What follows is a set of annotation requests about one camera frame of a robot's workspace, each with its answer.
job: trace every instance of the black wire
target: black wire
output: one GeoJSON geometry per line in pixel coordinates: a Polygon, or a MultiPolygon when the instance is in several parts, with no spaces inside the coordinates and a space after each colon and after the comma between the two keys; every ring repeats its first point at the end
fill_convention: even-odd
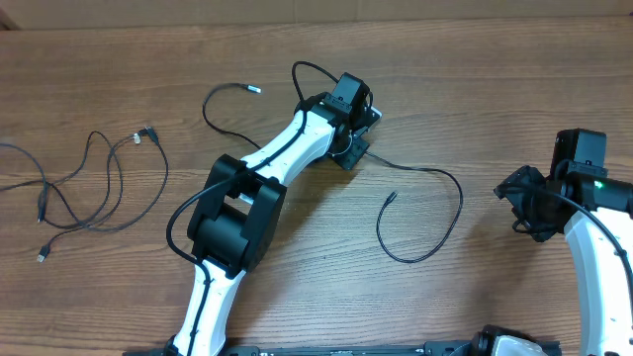
{"type": "MultiPolygon", "coordinates": [[[[167,245],[169,246],[169,248],[171,248],[172,251],[174,251],[177,255],[179,255],[180,257],[184,258],[185,260],[199,266],[202,271],[205,273],[205,290],[203,292],[203,296],[200,300],[200,304],[198,306],[198,312],[197,315],[202,313],[202,309],[205,305],[205,302],[207,300],[207,294],[209,292],[209,289],[211,288],[211,281],[210,281],[210,274],[209,271],[207,270],[207,267],[205,267],[205,265],[202,263],[202,261],[198,261],[196,260],[193,256],[191,256],[190,254],[184,252],[183,250],[181,250],[180,248],[178,248],[178,246],[176,246],[176,244],[173,241],[173,236],[172,236],[172,230],[174,227],[174,224],[176,223],[176,220],[178,220],[178,217],[180,217],[180,215],[187,209],[189,208],[192,204],[194,204],[195,202],[197,202],[200,198],[211,194],[215,191],[218,191],[220,188],[225,187],[227,185],[231,185],[234,182],[237,182],[241,179],[244,179],[245,177],[247,177],[249,174],[259,170],[260,168],[268,165],[270,162],[272,162],[275,158],[277,158],[280,154],[282,154],[286,149],[288,149],[288,147],[290,147],[293,143],[295,143],[295,141],[304,133],[304,129],[306,128],[306,124],[308,122],[308,108],[306,108],[306,101],[304,99],[304,95],[301,91],[301,88],[299,87],[299,82],[297,81],[297,66],[299,65],[306,65],[309,67],[312,67],[318,71],[320,71],[321,73],[327,75],[329,78],[331,78],[333,81],[338,82],[338,79],[336,79],[333,75],[331,75],[329,72],[327,72],[325,69],[319,67],[316,64],[312,64],[310,62],[306,62],[306,61],[297,61],[293,64],[293,67],[291,69],[291,73],[292,73],[292,77],[293,77],[293,83],[295,84],[295,89],[297,89],[297,95],[299,96],[299,101],[300,101],[300,109],[303,111],[303,120],[302,120],[302,124],[301,127],[297,130],[297,132],[295,133],[295,135],[288,141],[286,142],[282,147],[280,147],[277,151],[275,151],[273,154],[271,154],[270,156],[268,156],[266,159],[264,159],[262,162],[260,162],[259,164],[248,168],[247,170],[245,170],[244,172],[234,175],[228,179],[225,179],[222,182],[216,183],[214,185],[212,185],[209,188],[206,188],[198,193],[196,193],[194,196],[192,196],[191,198],[189,198],[188,200],[186,200],[183,204],[180,205],[180,207],[178,207],[178,209],[176,209],[176,211],[174,212],[174,214],[172,214],[171,218],[169,219],[169,222],[167,223],[167,228],[166,228],[166,238],[167,238],[167,245]]],[[[196,319],[194,320],[194,324],[192,326],[192,330],[190,333],[190,341],[189,341],[189,349],[187,350],[187,356],[191,356],[191,352],[193,349],[193,344],[194,344],[194,339],[196,337],[196,333],[198,332],[198,321],[200,319],[198,317],[196,317],[196,319]]]]}
{"type": "Polygon", "coordinates": [[[227,89],[227,88],[241,88],[244,89],[246,91],[250,91],[248,90],[248,84],[242,84],[242,83],[225,83],[225,84],[220,84],[217,87],[213,88],[209,94],[207,94],[207,97],[205,98],[205,100],[202,102],[202,117],[205,119],[205,122],[207,122],[207,125],[209,125],[211,127],[211,129],[217,131],[220,134],[231,134],[237,137],[241,137],[244,138],[245,140],[247,140],[250,144],[254,145],[257,149],[260,149],[261,147],[259,146],[259,144],[255,143],[255,141],[253,141],[252,139],[248,138],[246,135],[241,134],[241,133],[234,133],[234,132],[230,132],[227,130],[222,130],[220,128],[218,128],[217,126],[213,125],[209,119],[207,119],[207,104],[209,103],[209,100],[211,99],[212,96],[214,96],[214,94],[216,94],[217,92],[223,90],[223,89],[227,89]]]}
{"type": "MultiPolygon", "coordinates": [[[[44,196],[46,196],[46,194],[48,192],[48,186],[46,184],[46,176],[44,175],[44,170],[40,166],[40,163],[30,153],[26,152],[24,149],[18,147],[17,145],[14,145],[14,144],[11,144],[11,143],[0,143],[0,146],[17,149],[20,152],[24,153],[27,157],[31,158],[33,163],[35,163],[36,166],[38,167],[38,169],[40,170],[40,174],[42,174],[42,182],[44,183],[44,186],[42,187],[42,194],[44,196]]],[[[17,185],[14,185],[14,186],[3,187],[3,188],[0,188],[0,192],[8,191],[8,190],[11,190],[11,189],[14,189],[14,188],[18,188],[18,187],[22,187],[22,186],[24,186],[24,184],[17,184],[17,185]]],[[[45,217],[46,203],[44,202],[41,206],[38,205],[38,210],[39,210],[38,211],[38,222],[41,222],[44,219],[44,217],[45,217]]]]}
{"type": "Polygon", "coordinates": [[[627,252],[625,249],[622,248],[622,245],[620,245],[620,242],[618,242],[617,238],[613,235],[613,233],[611,233],[611,231],[609,231],[609,229],[598,218],[596,218],[594,214],[592,214],[590,211],[585,209],[580,204],[574,202],[573,200],[567,197],[564,197],[558,193],[550,192],[542,188],[533,187],[527,184],[520,184],[520,183],[504,183],[504,184],[500,184],[497,188],[499,189],[500,192],[505,193],[505,194],[520,193],[522,191],[530,191],[532,193],[537,193],[537,194],[545,195],[548,197],[553,197],[573,208],[576,208],[577,211],[583,213],[583,215],[589,218],[602,231],[602,233],[606,236],[609,242],[611,242],[611,244],[615,248],[616,254],[620,256],[620,260],[622,261],[622,266],[624,267],[624,273],[626,274],[626,282],[629,287],[629,302],[631,303],[631,311],[632,311],[632,317],[633,317],[633,270],[631,269],[631,265],[628,261],[627,252]]]}
{"type": "MultiPolygon", "coordinates": [[[[144,130],[141,130],[140,132],[138,132],[138,134],[147,134],[149,130],[152,130],[151,128],[147,128],[144,130]]],[[[105,223],[112,215],[113,213],[117,210],[117,208],[119,207],[122,199],[123,199],[123,190],[124,190],[124,183],[123,183],[123,170],[121,168],[121,163],[119,161],[119,158],[117,157],[116,151],[121,148],[124,144],[126,144],[127,142],[131,141],[132,138],[134,137],[133,134],[128,135],[126,137],[124,137],[123,139],[119,140],[117,143],[115,143],[114,145],[110,144],[110,142],[108,141],[108,139],[100,132],[94,131],[92,133],[90,133],[88,135],[88,139],[86,141],[86,148],[84,150],[84,155],[83,155],[83,159],[81,161],[81,163],[79,164],[79,167],[77,169],[75,169],[72,173],[50,183],[48,182],[45,177],[44,177],[44,172],[41,171],[43,173],[43,180],[32,180],[32,181],[28,181],[28,182],[23,182],[23,183],[19,183],[19,184],[15,184],[12,186],[8,186],[8,187],[3,187],[0,188],[0,192],[1,191],[6,191],[6,190],[11,190],[11,189],[15,189],[15,188],[19,188],[19,187],[24,187],[24,186],[28,186],[31,184],[36,184],[36,183],[40,183],[44,181],[44,186],[47,187],[51,187],[53,189],[53,191],[59,196],[59,198],[61,199],[61,201],[64,203],[66,209],[68,210],[68,213],[72,216],[72,218],[75,220],[75,223],[72,224],[59,224],[57,222],[52,222],[50,221],[48,218],[46,218],[45,216],[43,217],[43,221],[50,224],[51,226],[60,228],[60,229],[64,229],[63,232],[56,234],[55,236],[53,236],[47,244],[45,244],[46,247],[50,248],[52,243],[57,240],[58,238],[60,238],[61,236],[71,233],[71,232],[76,232],[80,229],[87,229],[87,230],[91,230],[91,231],[98,231],[98,232],[116,232],[116,231],[121,231],[127,227],[129,227],[130,225],[138,222],[140,219],[142,219],[148,212],[149,210],[151,210],[151,208],[156,204],[156,202],[158,201],[158,199],[160,198],[160,195],[162,194],[165,185],[167,184],[167,178],[168,178],[168,174],[169,174],[169,163],[167,161],[167,156],[165,155],[165,152],[162,148],[162,146],[160,145],[160,143],[158,142],[157,136],[152,136],[152,134],[149,134],[149,138],[152,140],[152,142],[156,145],[156,147],[158,147],[160,154],[163,157],[164,163],[165,163],[165,176],[162,182],[162,185],[158,191],[158,193],[156,194],[156,196],[154,197],[154,199],[152,200],[152,202],[148,205],[148,207],[142,212],[140,213],[138,216],[136,216],[134,219],[128,221],[128,222],[124,222],[124,223],[120,223],[116,226],[111,226],[111,227],[98,227],[100,225],[102,225],[103,223],[105,223]],[[81,169],[83,169],[86,159],[87,159],[87,155],[88,155],[88,150],[89,147],[92,143],[91,138],[93,136],[93,134],[97,134],[100,137],[103,138],[103,140],[108,144],[108,146],[110,147],[110,151],[108,153],[108,159],[106,162],[106,175],[107,175],[107,191],[106,191],[106,197],[104,198],[103,202],[101,203],[101,205],[99,206],[99,208],[97,208],[97,210],[87,219],[85,220],[81,220],[77,217],[76,213],[74,213],[74,211],[72,210],[72,208],[70,207],[70,205],[68,204],[68,201],[66,200],[66,198],[63,196],[63,194],[61,193],[61,191],[59,191],[59,189],[57,188],[58,184],[63,184],[64,182],[70,180],[71,178],[73,178],[74,176],[76,176],[79,171],[81,171],[81,169]],[[112,209],[110,209],[107,213],[105,213],[103,216],[99,217],[97,219],[97,216],[103,211],[103,209],[105,208],[109,197],[110,197],[110,191],[111,191],[111,173],[110,173],[110,163],[112,162],[112,158],[115,159],[115,162],[117,164],[117,168],[119,171],[119,180],[120,180],[120,192],[119,192],[119,197],[117,199],[116,204],[114,205],[114,207],[112,209]]],[[[43,207],[45,207],[47,205],[47,192],[45,192],[45,190],[43,190],[40,193],[39,199],[38,199],[38,208],[40,210],[43,209],[43,207]]]]}
{"type": "MultiPolygon", "coordinates": [[[[114,151],[116,151],[116,149],[118,149],[119,147],[121,147],[123,144],[125,144],[126,142],[128,142],[130,140],[130,137],[126,137],[122,140],[120,140],[119,142],[117,142],[117,144],[115,144],[114,146],[114,150],[111,151],[111,153],[108,155],[108,163],[107,166],[110,167],[110,162],[112,160],[112,157],[114,156],[114,151]]],[[[68,205],[68,202],[63,198],[63,196],[57,191],[57,193],[59,193],[59,197],[61,198],[62,202],[66,205],[66,208],[68,209],[68,212],[70,213],[70,215],[72,216],[72,218],[76,221],[76,223],[88,230],[91,231],[99,231],[99,232],[116,232],[116,231],[121,231],[127,227],[129,227],[130,225],[136,223],[137,221],[139,221],[140,219],[142,219],[142,217],[144,217],[150,210],[151,208],[154,206],[154,204],[156,204],[156,202],[158,201],[158,199],[160,198],[160,195],[162,194],[163,190],[165,189],[165,185],[167,184],[167,178],[169,175],[169,162],[167,161],[167,156],[165,155],[164,150],[162,149],[162,146],[160,144],[158,144],[156,142],[156,146],[158,147],[158,149],[160,150],[160,154],[163,157],[163,160],[165,162],[165,177],[163,179],[162,185],[160,186],[160,189],[158,190],[158,193],[156,194],[156,196],[154,197],[154,199],[151,201],[151,203],[149,203],[149,205],[147,206],[147,208],[145,208],[145,210],[142,211],[142,213],[140,213],[138,216],[136,216],[135,218],[133,218],[132,220],[128,221],[128,222],[123,222],[119,225],[116,226],[112,226],[112,227],[96,227],[94,226],[95,223],[98,223],[100,220],[105,219],[106,217],[111,216],[114,211],[117,209],[117,207],[119,206],[119,204],[121,203],[121,199],[123,198],[123,175],[121,175],[121,190],[119,192],[119,199],[117,201],[117,204],[103,217],[100,218],[100,220],[97,220],[95,222],[85,222],[80,220],[77,215],[72,211],[72,209],[70,208],[70,206],[68,205]]],[[[108,172],[108,182],[110,182],[110,169],[107,168],[107,172],[108,172]]]]}
{"type": "Polygon", "coordinates": [[[408,170],[408,171],[418,171],[418,172],[432,172],[432,173],[440,173],[440,174],[444,174],[445,176],[449,177],[453,183],[455,183],[455,186],[457,187],[457,190],[459,192],[459,206],[457,208],[457,212],[455,213],[455,218],[453,218],[453,222],[450,224],[450,226],[448,227],[448,230],[446,231],[446,234],[444,234],[444,237],[439,241],[439,243],[433,247],[432,250],[430,250],[428,253],[424,254],[423,256],[414,258],[414,259],[404,259],[404,258],[400,258],[396,255],[394,255],[392,252],[389,251],[389,249],[387,248],[387,246],[385,245],[385,243],[383,242],[383,237],[380,235],[380,220],[381,217],[383,216],[383,212],[385,211],[385,208],[396,198],[396,196],[398,195],[397,192],[393,192],[385,201],[385,204],[383,204],[383,208],[380,210],[380,212],[378,213],[378,218],[376,219],[376,235],[378,236],[378,242],[380,242],[381,247],[383,247],[383,250],[385,250],[385,252],[394,260],[398,261],[398,262],[402,262],[402,263],[417,263],[420,261],[423,261],[425,259],[427,259],[428,257],[432,256],[435,252],[437,252],[442,245],[444,245],[444,242],[446,242],[446,240],[448,239],[448,236],[451,234],[451,231],[453,231],[453,228],[455,227],[455,224],[457,223],[457,219],[459,219],[459,215],[462,213],[462,208],[464,206],[464,193],[462,192],[462,186],[459,184],[459,182],[457,181],[457,179],[450,174],[449,172],[442,170],[442,169],[437,169],[437,168],[426,168],[426,167],[408,167],[408,166],[402,166],[399,164],[395,164],[392,163],[390,161],[388,161],[387,159],[381,158],[378,155],[372,153],[372,152],[365,152],[367,155],[369,155],[370,157],[374,157],[376,159],[378,159],[379,161],[383,162],[384,164],[386,164],[388,167],[390,168],[396,168],[396,169],[402,169],[402,170],[408,170]]]}
{"type": "Polygon", "coordinates": [[[76,221],[76,223],[72,223],[72,224],[66,224],[66,225],[62,225],[56,222],[52,222],[49,219],[45,219],[45,222],[48,223],[49,225],[53,226],[53,227],[57,227],[57,228],[61,228],[61,229],[75,229],[77,227],[82,227],[82,228],[86,228],[88,230],[93,230],[93,231],[97,231],[96,229],[93,229],[90,225],[88,225],[90,222],[92,222],[100,213],[101,211],[105,208],[106,204],[108,203],[108,199],[110,198],[110,162],[112,160],[112,158],[115,158],[115,162],[117,164],[117,169],[119,171],[119,182],[120,182],[120,191],[119,191],[119,197],[117,200],[117,203],[115,204],[115,206],[110,209],[109,212],[106,213],[105,217],[109,217],[111,216],[116,209],[119,207],[119,204],[121,203],[121,200],[123,199],[123,170],[121,168],[121,163],[119,162],[119,158],[116,155],[116,151],[119,147],[121,147],[123,144],[125,144],[126,142],[130,141],[132,139],[132,135],[126,136],[123,139],[119,140],[117,143],[115,143],[114,145],[110,144],[110,141],[100,132],[92,132],[88,135],[88,140],[86,142],[86,149],[84,151],[84,159],[82,160],[81,164],[79,165],[79,167],[72,173],[70,173],[69,175],[63,177],[60,179],[60,181],[65,182],[68,179],[74,177],[77,173],[79,173],[79,171],[83,168],[83,165],[85,164],[87,155],[88,155],[88,149],[89,149],[89,143],[90,143],[90,138],[92,136],[92,134],[98,134],[100,135],[103,140],[108,144],[108,146],[110,147],[110,151],[108,153],[108,159],[106,162],[106,176],[107,176],[107,190],[106,190],[106,196],[103,200],[103,202],[101,203],[101,205],[99,206],[99,208],[97,208],[97,210],[90,216],[88,217],[86,220],[81,221],[80,219],[77,218],[77,215],[72,211],[72,208],[70,208],[70,205],[68,204],[67,200],[65,199],[65,197],[63,196],[63,194],[61,194],[61,192],[59,191],[59,189],[57,189],[55,184],[51,184],[50,187],[54,190],[55,193],[57,193],[57,195],[59,196],[59,198],[61,199],[61,201],[64,203],[66,209],[68,210],[68,213],[70,214],[71,217],[73,217],[73,219],[76,221]]]}

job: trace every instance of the usb connector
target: usb connector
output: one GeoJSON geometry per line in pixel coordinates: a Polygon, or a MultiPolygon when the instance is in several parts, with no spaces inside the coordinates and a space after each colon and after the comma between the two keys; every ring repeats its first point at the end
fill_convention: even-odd
{"type": "Polygon", "coordinates": [[[50,253],[50,248],[47,245],[42,246],[40,254],[38,255],[38,262],[42,263],[50,253]]]}
{"type": "Polygon", "coordinates": [[[250,85],[250,84],[248,84],[248,85],[246,86],[246,90],[248,90],[248,91],[250,91],[250,92],[253,92],[253,93],[261,94],[261,88],[256,87],[256,86],[254,86],[254,85],[250,85]]]}

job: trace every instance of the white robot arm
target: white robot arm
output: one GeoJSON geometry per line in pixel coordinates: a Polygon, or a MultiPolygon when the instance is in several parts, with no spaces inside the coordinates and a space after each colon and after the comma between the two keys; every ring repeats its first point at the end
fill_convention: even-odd
{"type": "Polygon", "coordinates": [[[495,189],[512,203],[516,231],[538,242],[565,235],[578,280],[582,356],[633,355],[633,185],[606,178],[605,153],[604,133],[565,130],[547,178],[523,166],[495,189]]]}
{"type": "MultiPolygon", "coordinates": [[[[633,251],[633,220],[628,213],[604,208],[592,213],[624,249],[633,251]]],[[[620,257],[604,233],[581,212],[565,225],[565,239],[578,278],[581,355],[632,355],[631,301],[620,257]]]]}
{"type": "MultiPolygon", "coordinates": [[[[332,94],[312,97],[306,124],[297,139],[269,164],[257,169],[244,182],[226,190],[251,205],[244,215],[224,203],[224,196],[201,199],[192,216],[188,235],[194,240],[194,255],[203,258],[196,266],[195,283],[184,324],[166,348],[167,355],[216,356],[226,341],[226,320],[239,282],[265,253],[286,187],[311,162],[329,154],[341,167],[351,169],[369,146],[360,136],[375,126],[382,114],[365,104],[369,88],[345,73],[332,94]],[[205,288],[206,281],[211,284],[205,288]]],[[[304,111],[266,146],[237,161],[223,156],[214,165],[206,188],[228,176],[262,163],[280,150],[301,129],[304,111]]]]}

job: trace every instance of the wood grain surface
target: wood grain surface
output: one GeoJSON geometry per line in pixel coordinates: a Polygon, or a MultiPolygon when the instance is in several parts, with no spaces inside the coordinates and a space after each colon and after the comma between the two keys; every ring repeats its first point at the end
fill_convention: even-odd
{"type": "MultiPolygon", "coordinates": [[[[364,79],[384,113],[371,151],[400,164],[440,167],[464,186],[464,212],[446,245],[422,263],[391,260],[389,247],[425,252],[456,209],[450,181],[388,169],[365,157],[352,172],[327,160],[289,189],[268,254],[238,292],[227,335],[258,346],[416,344],[468,338],[486,323],[560,340],[578,353],[573,261],[562,236],[538,244],[514,234],[493,187],[523,164],[549,169],[556,132],[608,134],[610,176],[633,181],[633,21],[630,18],[423,21],[350,25],[186,27],[0,33],[0,141],[27,149],[48,177],[71,172],[87,135],[116,140],[156,128],[169,182],[154,209],[118,233],[78,232],[36,257],[55,229],[36,223],[39,187],[0,194],[0,354],[117,355],[158,347],[176,333],[193,267],[172,253],[165,225],[201,189],[223,153],[245,142],[212,132],[201,101],[223,92],[213,121],[265,143],[297,104],[290,67],[310,60],[364,79]]],[[[330,90],[299,72],[305,93],[330,90]]],[[[62,186],[86,217],[103,198],[105,144],[62,186]]],[[[145,140],[121,150],[124,202],[112,223],[139,213],[164,167],[145,140]]],[[[0,186],[38,178],[33,163],[0,150],[0,186]]],[[[70,218],[57,198],[49,216],[70,218]]],[[[177,243],[191,248],[185,228],[177,243]]]]}

